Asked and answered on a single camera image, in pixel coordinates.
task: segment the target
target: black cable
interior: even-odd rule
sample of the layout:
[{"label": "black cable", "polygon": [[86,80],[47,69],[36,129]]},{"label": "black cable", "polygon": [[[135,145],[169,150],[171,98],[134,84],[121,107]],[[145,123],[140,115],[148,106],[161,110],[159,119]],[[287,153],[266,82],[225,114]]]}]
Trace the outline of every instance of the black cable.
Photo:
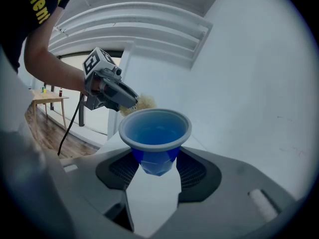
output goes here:
[{"label": "black cable", "polygon": [[76,109],[75,109],[75,113],[74,113],[74,115],[73,115],[73,118],[72,118],[72,120],[71,120],[71,122],[70,122],[70,125],[69,125],[67,131],[65,132],[65,135],[64,135],[64,137],[63,137],[63,139],[62,139],[62,141],[61,141],[61,143],[60,143],[60,147],[59,147],[59,151],[58,151],[58,156],[60,155],[60,151],[61,151],[62,144],[63,144],[63,142],[64,142],[66,136],[68,135],[68,132],[70,131],[70,128],[72,127],[72,124],[73,124],[74,119],[75,119],[75,116],[76,116],[76,114],[77,114],[77,112],[78,112],[78,110],[79,110],[79,107],[80,107],[80,104],[81,104],[81,101],[82,101],[83,97],[84,97],[84,95],[81,94],[81,96],[80,96],[80,101],[79,101],[79,103],[78,103],[78,106],[77,106]]}]

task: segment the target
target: person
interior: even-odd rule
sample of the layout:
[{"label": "person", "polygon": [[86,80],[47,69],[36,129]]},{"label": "person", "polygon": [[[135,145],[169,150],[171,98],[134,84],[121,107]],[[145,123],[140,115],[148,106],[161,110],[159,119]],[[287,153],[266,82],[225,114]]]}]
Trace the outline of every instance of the person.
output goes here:
[{"label": "person", "polygon": [[24,63],[30,74],[46,84],[85,94],[83,71],[63,63],[48,51],[53,27],[70,0],[15,1],[16,9],[2,12],[7,26],[0,34],[2,48],[14,70],[18,72],[22,44],[26,39]]}]

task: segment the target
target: black vent grille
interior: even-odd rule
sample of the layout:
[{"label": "black vent grille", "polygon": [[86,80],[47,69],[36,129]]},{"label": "black vent grille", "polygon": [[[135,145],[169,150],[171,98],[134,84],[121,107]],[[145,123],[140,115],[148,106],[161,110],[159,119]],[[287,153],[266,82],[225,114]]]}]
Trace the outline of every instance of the black vent grille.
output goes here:
[{"label": "black vent grille", "polygon": [[194,187],[206,176],[205,166],[183,152],[180,152],[177,157],[176,167],[180,175],[182,191]]},{"label": "black vent grille", "polygon": [[109,170],[120,177],[125,182],[126,187],[128,187],[138,167],[139,164],[130,153],[112,163],[109,166]]}]

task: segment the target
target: table leg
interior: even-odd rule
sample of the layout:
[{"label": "table leg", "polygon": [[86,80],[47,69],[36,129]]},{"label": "table leg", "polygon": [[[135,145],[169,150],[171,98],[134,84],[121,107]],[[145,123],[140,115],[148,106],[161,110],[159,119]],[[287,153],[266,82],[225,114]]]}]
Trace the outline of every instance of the table leg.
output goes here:
[{"label": "table leg", "polygon": [[35,137],[38,139],[38,129],[36,126],[36,104],[35,102],[32,103],[32,108],[33,108],[33,115],[34,115],[34,130],[35,130]]},{"label": "table leg", "polygon": [[62,106],[62,117],[63,117],[64,129],[66,130],[65,115],[64,115],[64,102],[63,102],[63,99],[61,99],[61,106]]}]

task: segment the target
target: white cup rim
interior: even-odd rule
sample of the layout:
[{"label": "white cup rim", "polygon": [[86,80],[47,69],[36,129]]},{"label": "white cup rim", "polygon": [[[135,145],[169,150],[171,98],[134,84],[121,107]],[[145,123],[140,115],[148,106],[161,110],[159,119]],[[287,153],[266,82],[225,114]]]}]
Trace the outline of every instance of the white cup rim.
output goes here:
[{"label": "white cup rim", "polygon": [[[185,134],[175,141],[165,143],[165,144],[157,144],[157,145],[139,143],[139,142],[131,140],[130,138],[128,138],[124,134],[124,128],[129,120],[131,120],[132,118],[134,118],[137,115],[140,115],[143,113],[151,113],[154,111],[171,113],[171,114],[174,114],[174,115],[177,115],[178,117],[180,117],[182,120],[184,120],[184,122],[187,126],[187,130],[186,130]],[[145,109],[145,110],[136,111],[136,112],[131,113],[127,117],[125,117],[119,125],[119,134],[120,134],[120,137],[123,140],[123,142],[134,149],[138,149],[141,151],[148,151],[148,152],[161,152],[161,151],[167,151],[167,150],[174,149],[174,148],[181,146],[190,137],[191,128],[192,128],[191,122],[188,119],[188,117],[186,117],[184,114],[177,112],[177,111],[174,111],[174,110],[169,110],[169,109],[153,108],[153,109]]]}]

